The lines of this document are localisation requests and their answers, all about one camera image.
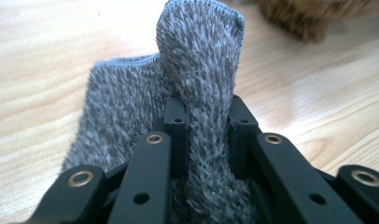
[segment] brown plush toy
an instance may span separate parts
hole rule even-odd
[[[259,0],[262,14],[303,41],[321,42],[330,22],[379,15],[379,0]]]

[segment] gray towel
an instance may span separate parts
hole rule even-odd
[[[177,92],[189,112],[189,175],[174,181],[173,223],[254,223],[246,183],[229,168],[228,116],[244,18],[216,1],[168,1],[157,24],[159,54],[97,63],[63,171],[108,171]]]

